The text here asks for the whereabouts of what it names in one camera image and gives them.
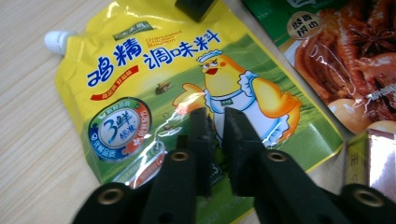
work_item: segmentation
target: small box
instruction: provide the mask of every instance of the small box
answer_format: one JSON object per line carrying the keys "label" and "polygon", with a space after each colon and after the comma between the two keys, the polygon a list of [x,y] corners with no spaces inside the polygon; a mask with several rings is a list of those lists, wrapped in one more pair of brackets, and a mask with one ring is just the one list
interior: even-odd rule
{"label": "small box", "polygon": [[345,184],[377,189],[396,202],[396,134],[368,129],[347,144]]}

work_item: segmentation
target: yellow and green package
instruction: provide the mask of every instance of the yellow and green package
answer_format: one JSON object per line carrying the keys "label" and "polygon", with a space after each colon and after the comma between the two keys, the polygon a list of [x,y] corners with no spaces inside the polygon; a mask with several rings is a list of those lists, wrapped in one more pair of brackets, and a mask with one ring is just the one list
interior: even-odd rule
{"label": "yellow and green package", "polygon": [[269,149],[308,171],[342,146],[330,120],[221,1],[196,22],[175,1],[119,0],[68,39],[56,87],[100,183],[135,189],[160,170],[189,114],[206,107],[217,142],[213,196],[198,223],[230,223],[252,210],[233,196],[222,153],[224,108],[243,111]]}

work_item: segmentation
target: white spout cap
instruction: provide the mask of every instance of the white spout cap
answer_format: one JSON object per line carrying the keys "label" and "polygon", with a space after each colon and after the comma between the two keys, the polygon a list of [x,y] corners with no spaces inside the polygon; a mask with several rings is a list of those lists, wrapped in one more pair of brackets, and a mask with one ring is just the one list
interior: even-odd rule
{"label": "white spout cap", "polygon": [[77,35],[77,32],[69,31],[50,31],[44,37],[44,43],[49,51],[64,55],[66,53],[67,39],[71,35]]}

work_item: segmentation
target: circular label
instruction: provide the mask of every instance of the circular label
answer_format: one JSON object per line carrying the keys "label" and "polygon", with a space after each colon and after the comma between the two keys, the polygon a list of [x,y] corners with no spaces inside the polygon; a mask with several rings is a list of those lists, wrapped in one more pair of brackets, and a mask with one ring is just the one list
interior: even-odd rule
{"label": "circular label", "polygon": [[296,12],[288,21],[288,33],[296,39],[307,39],[321,32],[322,29],[322,19],[309,12]]}
{"label": "circular label", "polygon": [[122,161],[141,148],[150,128],[149,107],[139,99],[125,97],[92,118],[88,136],[100,160]]}

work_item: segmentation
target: star anise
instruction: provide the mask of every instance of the star anise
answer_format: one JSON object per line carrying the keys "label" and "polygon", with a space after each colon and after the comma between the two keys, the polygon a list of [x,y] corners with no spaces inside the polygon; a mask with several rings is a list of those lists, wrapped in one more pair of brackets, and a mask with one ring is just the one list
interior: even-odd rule
{"label": "star anise", "polygon": [[361,30],[350,30],[350,43],[361,45],[361,56],[396,51],[396,30],[375,29],[366,24]]}

